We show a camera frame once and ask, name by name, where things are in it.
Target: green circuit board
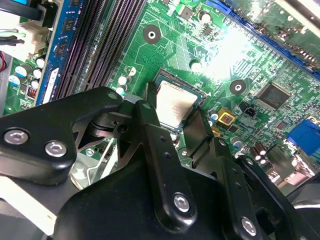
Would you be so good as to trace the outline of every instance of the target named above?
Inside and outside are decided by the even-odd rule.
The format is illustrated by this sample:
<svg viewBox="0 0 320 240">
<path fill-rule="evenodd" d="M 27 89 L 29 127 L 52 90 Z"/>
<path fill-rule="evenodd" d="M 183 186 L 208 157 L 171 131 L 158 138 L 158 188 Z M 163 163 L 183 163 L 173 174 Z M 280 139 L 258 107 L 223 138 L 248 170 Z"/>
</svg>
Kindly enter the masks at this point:
<svg viewBox="0 0 320 240">
<path fill-rule="evenodd" d="M 216 9 L 201 1 L 149 0 L 136 30 L 118 64 L 113 82 L 109 87 L 119 86 L 118 79 L 136 70 L 126 93 L 143 96 L 147 82 L 154 79 L 160 68 L 179 77 L 206 93 L 202 108 L 219 110 L 224 107 L 236 117 L 232 124 L 236 132 L 218 126 L 222 137 L 230 143 L 232 137 L 240 137 L 251 147 L 261 141 L 267 148 L 281 144 L 285 136 L 308 116 L 320 117 L 320 83 L 295 67 L 248 31 L 225 17 Z M 179 14 L 182 3 L 192 10 L 186 20 Z M 206 11 L 211 22 L 203 24 L 199 13 Z M 156 26 L 161 32 L 155 44 L 146 42 L 144 29 Z M 206 28 L 210 34 L 204 34 Z M 198 60 L 202 69 L 191 71 L 190 63 Z M 233 81 L 246 84 L 242 94 L 232 94 Z M 290 97 L 277 110 L 259 103 L 258 94 L 268 83 L 277 83 Z M 244 114 L 239 104 L 252 104 L 257 115 Z M 276 126 L 284 123 L 285 127 Z"/>
</svg>

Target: small chip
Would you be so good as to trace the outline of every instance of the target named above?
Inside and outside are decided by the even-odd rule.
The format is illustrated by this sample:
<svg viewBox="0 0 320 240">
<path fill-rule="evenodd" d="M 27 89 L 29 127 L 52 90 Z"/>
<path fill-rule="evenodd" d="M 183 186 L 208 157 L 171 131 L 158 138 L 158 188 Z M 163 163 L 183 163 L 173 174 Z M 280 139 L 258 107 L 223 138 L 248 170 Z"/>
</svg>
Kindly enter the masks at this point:
<svg viewBox="0 0 320 240">
<path fill-rule="evenodd" d="M 278 110 L 290 96 L 290 93 L 279 85 L 271 83 L 258 95 L 258 101 L 272 110 Z"/>
<path fill-rule="evenodd" d="M 70 7 L 77 7 L 80 3 L 80 0 L 70 0 Z"/>
<path fill-rule="evenodd" d="M 209 35 L 211 34 L 211 32 L 212 32 L 212 28 L 210 28 L 210 27 L 207 26 L 207 27 L 205 28 L 203 34 L 206 35 L 206 36 L 209 36 Z"/>
<path fill-rule="evenodd" d="M 236 126 L 231 126 L 229 128 L 229 131 L 232 132 L 232 133 L 235 133 L 237 130 L 238 130 L 238 128 Z"/>
<path fill-rule="evenodd" d="M 286 122 L 284 122 L 284 121 L 279 121 L 276 125 L 275 125 L 275 127 L 277 128 L 277 129 L 279 129 L 279 130 L 283 130 L 283 129 L 285 129 L 285 127 L 287 126 L 288 124 L 286 123 Z"/>
<path fill-rule="evenodd" d="M 69 32 L 72 29 L 74 22 L 74 18 L 65 19 L 63 23 L 62 33 Z"/>
<path fill-rule="evenodd" d="M 66 51 L 66 48 L 67 48 L 66 42 L 58 44 L 55 49 L 55 56 L 57 57 L 57 56 L 63 54 Z"/>
<path fill-rule="evenodd" d="M 185 20 L 189 20 L 192 17 L 193 13 L 194 12 L 190 8 L 184 5 L 180 10 L 179 15 L 183 17 Z"/>
</svg>

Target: screw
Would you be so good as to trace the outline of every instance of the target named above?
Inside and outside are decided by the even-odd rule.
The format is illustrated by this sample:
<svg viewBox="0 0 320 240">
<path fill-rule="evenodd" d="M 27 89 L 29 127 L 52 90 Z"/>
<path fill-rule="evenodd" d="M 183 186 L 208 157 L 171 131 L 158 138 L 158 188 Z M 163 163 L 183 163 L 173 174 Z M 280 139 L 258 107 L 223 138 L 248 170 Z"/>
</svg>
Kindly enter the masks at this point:
<svg viewBox="0 0 320 240">
<path fill-rule="evenodd" d="M 142 104 L 146 109 L 151 109 L 150 105 L 147 103 Z"/>
<path fill-rule="evenodd" d="M 111 99 L 117 99 L 117 98 L 118 98 L 117 95 L 115 95 L 113 92 L 110 92 L 110 93 L 108 94 L 108 96 L 109 96 L 109 98 L 111 98 Z"/>
<path fill-rule="evenodd" d="M 67 147 L 60 141 L 52 141 L 45 145 L 45 152 L 52 157 L 61 158 L 67 153 Z"/>
<path fill-rule="evenodd" d="M 95 151 L 91 148 L 88 148 L 87 150 L 85 150 L 85 155 L 87 155 L 88 157 L 92 157 L 95 154 Z"/>
<path fill-rule="evenodd" d="M 241 218 L 241 223 L 243 228 L 251 235 L 251 236 L 255 236 L 257 234 L 257 230 L 255 225 L 247 218 L 247 217 L 243 217 Z"/>
<path fill-rule="evenodd" d="M 188 199 L 182 194 L 176 194 L 173 197 L 174 205 L 183 213 L 186 213 L 190 209 L 190 204 Z"/>
<path fill-rule="evenodd" d="M 26 132 L 19 129 L 15 129 L 7 131 L 4 134 L 3 138 L 8 144 L 20 145 L 28 141 L 29 136 Z"/>
<path fill-rule="evenodd" d="M 227 145 L 226 142 L 223 141 L 222 139 L 219 139 L 219 143 L 220 143 L 222 146 L 226 146 L 226 145 Z"/>
<path fill-rule="evenodd" d="M 253 165 L 253 164 L 254 164 L 254 162 L 253 162 L 250 158 L 246 158 L 245 160 L 246 160 L 247 163 L 250 164 L 250 165 Z"/>
</svg>

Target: cable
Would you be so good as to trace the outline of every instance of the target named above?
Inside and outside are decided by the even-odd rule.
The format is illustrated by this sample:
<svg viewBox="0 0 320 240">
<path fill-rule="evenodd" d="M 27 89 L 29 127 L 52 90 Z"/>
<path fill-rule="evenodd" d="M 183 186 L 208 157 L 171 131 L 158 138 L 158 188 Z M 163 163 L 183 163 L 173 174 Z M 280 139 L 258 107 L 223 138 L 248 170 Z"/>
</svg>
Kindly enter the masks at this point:
<svg viewBox="0 0 320 240">
<path fill-rule="evenodd" d="M 15 45 L 15 44 L 23 44 L 25 41 L 21 39 L 13 39 L 13 40 L 0 40 L 0 45 Z"/>
<path fill-rule="evenodd" d="M 111 140 L 109 141 L 108 145 L 106 146 L 104 152 L 102 153 L 101 158 L 100 158 L 98 164 L 97 164 L 96 166 L 89 167 L 89 168 L 86 170 L 86 177 L 88 178 L 89 186 L 91 185 L 91 180 L 90 180 L 89 172 L 90 172 L 91 170 L 93 170 L 93 169 L 97 169 L 97 168 L 100 167 L 102 161 L 104 160 L 104 158 L 105 158 L 105 156 L 106 156 L 109 148 L 111 147 L 112 143 L 114 142 L 114 140 L 115 140 L 114 138 L 111 138 Z"/>
<path fill-rule="evenodd" d="M 13 31 L 1 31 L 0 32 L 0 37 L 11 37 L 11 36 L 15 36 L 15 37 L 25 37 L 26 34 L 22 33 L 22 32 L 13 32 Z"/>
</svg>

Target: black mechanical arm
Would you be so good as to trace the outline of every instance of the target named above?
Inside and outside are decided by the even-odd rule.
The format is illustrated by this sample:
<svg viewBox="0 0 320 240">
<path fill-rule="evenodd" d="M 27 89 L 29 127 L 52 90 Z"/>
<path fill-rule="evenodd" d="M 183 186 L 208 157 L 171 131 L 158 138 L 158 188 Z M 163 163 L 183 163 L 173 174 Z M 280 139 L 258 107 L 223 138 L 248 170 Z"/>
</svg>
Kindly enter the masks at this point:
<svg viewBox="0 0 320 240">
<path fill-rule="evenodd" d="M 43 193 L 65 183 L 79 151 L 117 139 L 117 171 L 64 204 L 54 240 L 319 239 L 255 161 L 231 156 L 201 109 L 183 128 L 193 166 L 181 166 L 151 82 L 145 99 L 100 87 L 2 117 L 0 126 L 0 173 Z"/>
</svg>

